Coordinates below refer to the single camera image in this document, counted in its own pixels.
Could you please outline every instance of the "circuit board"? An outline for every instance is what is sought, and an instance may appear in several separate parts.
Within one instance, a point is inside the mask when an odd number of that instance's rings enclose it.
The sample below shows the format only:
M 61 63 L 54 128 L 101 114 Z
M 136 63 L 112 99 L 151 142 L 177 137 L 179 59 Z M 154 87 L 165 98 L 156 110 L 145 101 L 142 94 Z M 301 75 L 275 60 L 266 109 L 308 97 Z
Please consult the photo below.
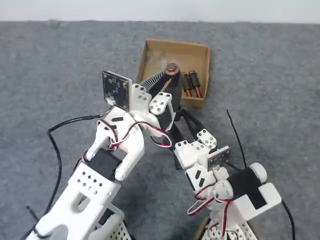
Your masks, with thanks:
M 102 83 L 104 101 L 130 111 L 132 80 L 111 71 L 102 71 Z

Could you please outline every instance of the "black cable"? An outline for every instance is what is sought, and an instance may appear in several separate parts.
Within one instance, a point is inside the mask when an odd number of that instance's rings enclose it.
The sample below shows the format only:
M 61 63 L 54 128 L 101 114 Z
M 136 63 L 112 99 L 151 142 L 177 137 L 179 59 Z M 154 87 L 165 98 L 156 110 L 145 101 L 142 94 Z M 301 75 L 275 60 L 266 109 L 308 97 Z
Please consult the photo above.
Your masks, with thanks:
M 234 134 L 235 134 L 236 139 L 238 140 L 238 144 L 239 144 L 239 146 L 240 146 L 240 150 L 241 150 L 241 154 L 242 154 L 242 159 L 243 159 L 244 168 L 247 168 L 247 161 L 246 161 L 246 158 L 245 158 L 245 153 L 244 153 L 244 150 L 243 150 L 243 148 L 242 148 L 239 135 L 238 135 L 238 133 L 237 133 L 236 127 L 235 127 L 235 125 L 234 125 L 234 122 L 232 121 L 232 118 L 231 118 L 231 116 L 230 116 L 230 113 L 229 113 L 228 109 L 226 110 L 226 113 L 228 114 L 228 117 L 229 117 L 231 126 L 232 126 L 232 128 L 233 128 Z
M 32 209 L 29 205 L 25 206 L 25 208 L 29 211 L 29 213 L 30 213 L 31 216 L 34 218 L 34 220 L 35 220 L 36 222 L 39 222 L 39 218 L 38 218 L 38 216 L 36 215 L 35 211 L 33 211 L 33 209 Z
M 76 122 L 79 122 L 79 121 L 85 121 L 85 120 L 99 119 L 99 118 L 101 118 L 103 116 L 104 116 L 103 114 L 99 114 L 99 115 L 88 115 L 88 116 L 76 117 L 76 118 L 69 119 L 69 120 L 63 121 L 61 123 L 58 123 L 57 125 L 51 127 L 47 131 L 47 135 L 48 135 L 48 137 L 49 137 L 49 139 L 50 139 L 50 141 L 51 141 L 51 143 L 53 145 L 53 148 L 54 148 L 55 153 L 56 153 L 57 161 L 58 161 L 58 177 L 57 177 L 53 192 L 51 194 L 50 200 L 49 200 L 49 202 L 48 202 L 48 204 L 47 204 L 47 206 L 45 208 L 45 211 L 44 211 L 42 216 L 46 215 L 50 211 L 50 208 L 51 208 L 51 206 L 52 206 L 52 204 L 54 202 L 55 196 L 57 194 L 57 191 L 58 191 L 58 188 L 59 188 L 59 185 L 60 185 L 60 181 L 61 181 L 61 175 L 62 175 L 62 160 L 61 160 L 60 151 L 59 151 L 59 148 L 58 148 L 58 146 L 56 144 L 56 141 L 55 141 L 55 139 L 54 139 L 54 137 L 52 136 L 51 133 L 53 131 L 57 130 L 58 128 L 61 128 L 62 126 L 65 126 L 65 125 L 68 125 L 68 124 L 76 123 Z M 33 217 L 36 216 L 36 214 L 34 214 L 34 215 L 32 214 L 33 210 L 31 210 L 30 207 L 28 208 L 28 206 L 27 206 L 27 209 L 28 209 L 28 211 L 31 213 L 31 215 Z M 30 235 L 30 233 L 35 229 L 35 226 L 36 226 L 36 224 L 28 232 L 26 232 L 22 236 L 21 240 L 26 239 Z
M 241 150 L 241 154 L 242 154 L 242 159 L 243 159 L 243 163 L 244 163 L 244 167 L 246 168 L 247 167 L 247 162 L 246 162 L 246 158 L 245 158 L 245 153 L 244 153 L 244 150 L 242 148 L 242 145 L 241 145 L 241 142 L 240 142 L 240 138 L 238 136 L 238 133 L 237 133 L 237 130 L 235 128 L 235 125 L 232 121 L 232 118 L 230 116 L 230 113 L 228 111 L 228 109 L 226 110 L 226 113 L 228 114 L 229 116 L 229 119 L 230 119 L 230 122 L 231 122 L 231 125 L 232 125 L 232 128 L 234 130 L 234 133 L 235 133 L 235 136 L 236 136 L 236 139 L 238 140 L 238 143 L 239 143 L 239 146 L 240 146 L 240 150 Z M 236 166 L 232 165 L 231 163 L 229 162 L 226 162 L 225 164 L 227 164 L 228 166 L 232 167 L 233 169 L 237 170 L 237 171 L 240 171 L 241 169 L 237 168 Z M 292 240 L 296 240 L 296 228 L 295 228 L 295 221 L 294 221 L 294 218 L 287 206 L 287 204 L 285 203 L 285 201 L 282 199 L 281 200 L 281 203 L 286 211 L 286 213 L 288 214 L 289 216 L 289 219 L 290 219 L 290 223 L 291 223 L 291 230 L 292 230 Z
M 296 228 L 295 228 L 295 220 L 294 220 L 294 217 L 292 216 L 286 202 L 282 199 L 281 200 L 281 203 L 286 211 L 286 213 L 288 214 L 289 216 L 289 219 L 290 219 L 290 223 L 291 223 L 291 230 L 292 230 L 292 240 L 296 240 Z
M 230 162 L 228 162 L 228 161 L 227 161 L 225 164 L 226 164 L 226 165 L 228 165 L 229 167 L 231 167 L 231 168 L 233 168 L 233 169 L 237 170 L 237 171 L 240 171 L 240 170 L 241 170 L 240 168 L 236 167 L 235 165 L 231 164 L 231 163 L 230 163 Z

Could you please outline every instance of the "white mounting plate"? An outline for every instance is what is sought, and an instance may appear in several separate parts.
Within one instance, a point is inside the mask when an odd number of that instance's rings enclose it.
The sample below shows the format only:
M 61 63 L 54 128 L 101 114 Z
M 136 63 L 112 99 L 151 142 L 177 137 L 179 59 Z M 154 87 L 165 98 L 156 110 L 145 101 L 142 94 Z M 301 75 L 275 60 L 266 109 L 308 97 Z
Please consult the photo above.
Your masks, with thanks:
M 196 136 L 209 149 L 214 149 L 217 146 L 217 140 L 206 129 L 202 129 Z
M 259 240 L 247 222 L 228 228 L 223 238 L 220 227 L 213 227 L 210 231 L 205 230 L 201 240 L 227 240 L 227 235 L 231 240 Z
M 171 102 L 172 95 L 166 92 L 159 92 L 150 102 L 149 109 L 154 115 L 161 115 L 166 111 L 166 107 Z

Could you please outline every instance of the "red white black wire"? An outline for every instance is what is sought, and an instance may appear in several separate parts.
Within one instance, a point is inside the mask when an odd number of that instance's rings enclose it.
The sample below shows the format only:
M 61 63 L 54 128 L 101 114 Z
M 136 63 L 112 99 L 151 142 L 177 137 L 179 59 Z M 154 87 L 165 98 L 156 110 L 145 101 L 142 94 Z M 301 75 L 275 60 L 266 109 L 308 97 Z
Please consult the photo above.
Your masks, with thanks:
M 167 140 L 168 140 L 169 143 L 158 143 L 158 142 L 154 141 L 154 140 L 151 138 L 152 141 L 153 141 L 157 146 L 162 147 L 162 148 L 170 148 L 170 147 L 172 146 L 172 144 L 173 144 L 173 143 L 172 143 L 172 140 L 171 140 L 171 138 L 170 138 L 170 135 L 169 135 L 167 132 L 163 131 L 162 129 L 160 129 L 160 128 L 158 128 L 158 127 L 156 127 L 156 126 L 154 126 L 154 125 L 152 125 L 152 124 L 150 124 L 150 123 L 148 123 L 148 122 L 146 122 L 146 121 L 136 121 L 134 124 L 132 124 L 132 125 L 129 127 L 128 131 L 126 132 L 126 134 L 124 135 L 124 137 L 123 137 L 121 140 L 118 140 L 118 135 L 117 135 L 116 131 L 115 131 L 115 130 L 113 129 L 113 127 L 112 127 L 110 124 L 108 124 L 106 121 L 104 121 L 103 119 L 100 119 L 100 120 L 97 121 L 97 125 L 99 125 L 99 124 L 103 124 L 107 129 L 109 129 L 109 130 L 112 132 L 111 144 L 110 144 L 110 146 L 109 146 L 109 148 L 108 148 L 108 149 L 111 150 L 111 151 L 116 150 L 121 143 L 123 143 L 124 141 L 126 141 L 126 140 L 128 139 L 128 137 L 130 136 L 130 132 L 132 131 L 132 129 L 133 129 L 134 127 L 139 127 L 139 125 L 147 126 L 148 128 L 151 128 L 152 130 L 160 133 L 162 136 L 165 136 L 165 137 L 167 138 Z

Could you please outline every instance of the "black antenna wire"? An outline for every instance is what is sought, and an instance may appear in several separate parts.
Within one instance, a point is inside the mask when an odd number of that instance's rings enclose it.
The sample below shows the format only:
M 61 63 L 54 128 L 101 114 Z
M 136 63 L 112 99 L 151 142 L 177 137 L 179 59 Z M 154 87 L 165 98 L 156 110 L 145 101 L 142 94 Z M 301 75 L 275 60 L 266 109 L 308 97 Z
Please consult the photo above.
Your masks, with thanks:
M 242 154 L 242 159 L 243 159 L 243 163 L 244 163 L 244 167 L 246 168 L 247 167 L 247 162 L 246 162 L 246 158 L 245 158 L 245 153 L 244 153 L 244 150 L 242 148 L 242 145 L 241 145 L 241 142 L 240 142 L 240 138 L 238 136 L 238 133 L 237 133 L 237 130 L 235 128 L 235 125 L 232 121 L 232 118 L 230 116 L 230 113 L 228 111 L 228 109 L 226 110 L 226 113 L 228 114 L 229 116 L 229 119 L 230 119 L 230 123 L 232 125 L 232 128 L 234 130 L 234 133 L 235 133 L 235 136 L 236 136 L 236 139 L 238 140 L 238 143 L 239 143 L 239 146 L 240 146 L 240 150 L 241 150 L 241 154 Z M 237 171 L 240 171 L 239 168 L 237 168 L 236 166 L 232 165 L 231 163 L 226 163 L 227 165 L 229 165 L 230 167 L 232 167 L 233 169 L 237 170 Z M 283 205 L 289 219 L 290 219 L 290 223 L 291 223 L 291 231 L 292 231 L 292 240 L 296 240 L 296 228 L 295 228 L 295 220 L 294 220 L 294 217 L 292 216 L 291 212 L 290 212 L 290 209 L 288 208 L 286 202 L 282 199 L 281 200 L 281 204 Z
M 237 133 L 236 127 L 235 127 L 235 125 L 234 125 L 234 122 L 232 121 L 232 118 L 231 118 L 231 115 L 230 115 L 228 109 L 226 110 L 226 113 L 228 114 L 228 117 L 229 117 L 231 126 L 232 126 L 232 128 L 233 128 L 234 134 L 235 134 L 235 136 L 236 136 L 236 139 L 238 140 L 238 144 L 239 144 L 240 151 L 241 151 L 241 154 L 242 154 L 242 159 L 243 159 L 244 168 L 247 168 L 247 161 L 246 161 L 246 158 L 245 158 L 244 149 L 242 148 L 239 135 L 238 135 L 238 133 Z

